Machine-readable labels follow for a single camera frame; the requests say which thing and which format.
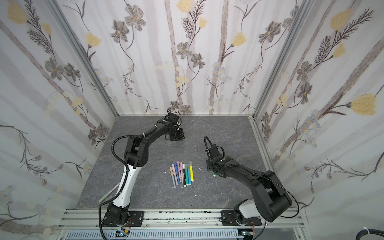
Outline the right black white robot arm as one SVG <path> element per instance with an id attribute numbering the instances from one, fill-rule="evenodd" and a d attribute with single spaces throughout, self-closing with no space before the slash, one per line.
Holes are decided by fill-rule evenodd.
<path id="1" fill-rule="evenodd" d="M 236 221 L 262 217 L 271 223 L 289 209 L 293 201 L 282 186 L 277 175 L 272 171 L 265 173 L 252 170 L 238 163 L 233 158 L 224 155 L 224 149 L 216 145 L 206 148 L 208 156 L 207 169 L 223 178 L 233 178 L 252 193 L 252 200 L 245 200 L 236 205 Z"/>

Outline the blue marker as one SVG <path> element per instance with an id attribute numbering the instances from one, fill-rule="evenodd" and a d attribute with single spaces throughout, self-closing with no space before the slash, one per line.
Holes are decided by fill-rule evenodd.
<path id="1" fill-rule="evenodd" d="M 189 164 L 187 164 L 186 172 L 188 177 L 188 185 L 190 186 L 192 184 L 192 178 L 191 178 L 191 168 Z"/>

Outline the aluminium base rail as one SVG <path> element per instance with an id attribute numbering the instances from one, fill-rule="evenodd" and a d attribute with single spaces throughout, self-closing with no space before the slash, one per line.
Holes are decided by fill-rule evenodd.
<path id="1" fill-rule="evenodd" d="M 300 216 L 293 219 L 278 218 L 272 223 L 261 218 L 260 226 L 223 226 L 220 222 L 223 209 L 135 209 L 132 223 L 126 228 L 104 227 L 103 231 L 121 230 L 129 234 L 132 230 L 173 229 L 236 229 L 242 240 L 309 240 L 305 223 Z M 100 240 L 98 211 L 65 211 L 54 240 Z"/>

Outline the yellow marker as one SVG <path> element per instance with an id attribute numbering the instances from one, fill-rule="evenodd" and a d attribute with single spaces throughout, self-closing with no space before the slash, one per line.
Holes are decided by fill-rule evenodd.
<path id="1" fill-rule="evenodd" d="M 190 173 L 190 183 L 192 183 L 194 181 L 194 173 L 193 173 L 193 166 L 192 166 L 192 162 L 190 161 L 189 163 L 189 173 Z"/>

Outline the dark green marker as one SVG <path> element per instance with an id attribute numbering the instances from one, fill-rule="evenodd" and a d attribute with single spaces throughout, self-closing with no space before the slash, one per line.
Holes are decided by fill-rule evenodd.
<path id="1" fill-rule="evenodd" d="M 188 165 L 184 164 L 184 170 L 185 170 L 185 177 L 186 177 L 186 186 L 188 186 L 190 184 L 189 174 L 188 174 Z"/>

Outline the blue pen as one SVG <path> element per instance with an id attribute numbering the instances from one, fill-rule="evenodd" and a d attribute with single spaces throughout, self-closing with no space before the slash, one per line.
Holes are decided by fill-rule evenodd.
<path id="1" fill-rule="evenodd" d="M 181 184 L 180 176 L 179 176 L 178 164 L 175 163 L 174 166 L 175 166 L 175 173 L 176 173 L 176 176 L 177 176 L 178 184 Z"/>

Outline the light pink pen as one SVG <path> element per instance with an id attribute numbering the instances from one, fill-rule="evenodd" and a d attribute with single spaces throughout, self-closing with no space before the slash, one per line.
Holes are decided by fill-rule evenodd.
<path id="1" fill-rule="evenodd" d="M 177 179 L 177 173 L 176 173 L 175 164 L 172 164 L 172 173 L 173 173 L 173 176 L 174 176 L 175 184 L 177 186 L 179 183 L 178 183 L 178 179 Z"/>

